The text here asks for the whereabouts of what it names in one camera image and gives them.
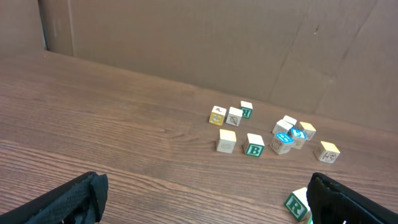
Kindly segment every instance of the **table surface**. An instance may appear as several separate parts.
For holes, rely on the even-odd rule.
[[[396,134],[45,51],[0,61],[0,80],[0,213],[90,170],[109,178],[102,223],[295,223],[283,203],[314,172],[398,212]],[[221,127],[237,143],[216,152],[211,109],[241,100],[253,114]],[[267,144],[286,114],[315,137],[245,156],[246,134]],[[313,155],[321,140],[334,164]]]

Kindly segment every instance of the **cardboard wall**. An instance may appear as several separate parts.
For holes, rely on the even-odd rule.
[[[50,49],[398,132],[395,0],[47,2]]]
[[[0,58],[43,49],[37,0],[0,0]]]

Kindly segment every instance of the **green letter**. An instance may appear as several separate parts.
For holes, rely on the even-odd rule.
[[[251,146],[250,147],[250,154],[253,154],[253,155],[257,155],[257,154],[259,154],[260,153],[260,147],[258,147],[258,146]]]
[[[244,118],[248,118],[248,117],[250,116],[251,110],[246,109],[246,108],[242,108],[242,110],[243,110],[242,116],[243,116]]]
[[[292,197],[292,202],[290,203],[289,208],[296,214],[296,215],[300,215],[299,214],[299,210],[301,210],[301,205],[296,201],[296,199],[294,197]]]

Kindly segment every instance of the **yellow block face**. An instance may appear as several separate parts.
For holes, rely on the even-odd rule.
[[[340,153],[333,143],[321,141],[321,144],[327,151]]]
[[[316,131],[315,128],[312,126],[312,124],[306,122],[300,122],[300,123],[305,130]]]
[[[235,132],[220,129],[220,139],[236,142]]]
[[[218,126],[223,125],[224,115],[218,113],[211,113],[209,122]]]

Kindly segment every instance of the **toy block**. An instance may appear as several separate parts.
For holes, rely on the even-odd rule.
[[[276,152],[278,155],[288,153],[290,148],[292,147],[294,140],[289,137],[286,133],[277,133],[275,134],[272,142],[269,146]]]
[[[293,148],[301,149],[307,140],[305,132],[299,129],[292,128],[289,131],[289,136],[294,140]]]
[[[312,124],[306,122],[298,122],[295,127],[305,132],[308,141],[312,139],[312,137],[315,135],[315,132],[317,131],[312,126]]]
[[[311,209],[307,202],[307,188],[303,187],[302,189],[293,191],[287,197],[285,207],[298,222],[308,218],[311,215]]]
[[[228,116],[226,117],[225,123],[239,126],[242,119],[243,110],[230,107]]]
[[[321,146],[315,151],[315,156],[322,162],[334,163],[338,155],[340,151],[330,142],[321,141]]]
[[[244,153],[249,156],[260,157],[264,148],[264,141],[257,134],[248,134],[248,139],[243,144]]]
[[[313,224],[313,221],[312,221],[312,215],[310,216],[310,219],[308,220],[308,223],[307,224]]]
[[[272,133],[273,134],[288,133],[291,128],[293,128],[292,124],[290,124],[284,120],[280,120],[276,123],[274,130],[272,130]]]
[[[283,118],[282,120],[288,122],[289,124],[291,124],[291,125],[293,125],[293,126],[295,126],[296,123],[297,123],[297,120],[296,120],[296,119],[294,119],[294,118],[292,118],[292,117],[290,117],[290,116],[287,116],[287,115],[285,115],[284,118]]]
[[[217,140],[217,152],[232,153],[236,143],[234,131],[220,129],[220,136]]]
[[[226,109],[219,106],[214,106],[211,111],[209,122],[218,126],[222,126],[224,122],[224,117],[226,114]]]
[[[241,101],[241,110],[243,110],[242,117],[249,119],[253,112],[253,105],[249,102]]]

